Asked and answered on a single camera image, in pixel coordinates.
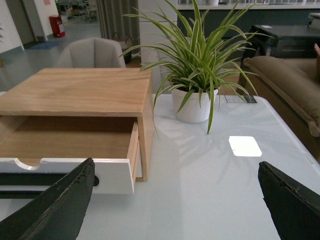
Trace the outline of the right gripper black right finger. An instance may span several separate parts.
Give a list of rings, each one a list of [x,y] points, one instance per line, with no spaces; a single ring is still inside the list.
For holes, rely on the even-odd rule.
[[[282,240],[320,238],[320,195],[266,161],[259,163],[263,200]]]

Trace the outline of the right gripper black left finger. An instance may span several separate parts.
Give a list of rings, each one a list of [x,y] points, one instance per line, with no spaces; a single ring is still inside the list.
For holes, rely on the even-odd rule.
[[[95,181],[87,158],[25,206],[0,222],[2,240],[75,240],[81,230]]]

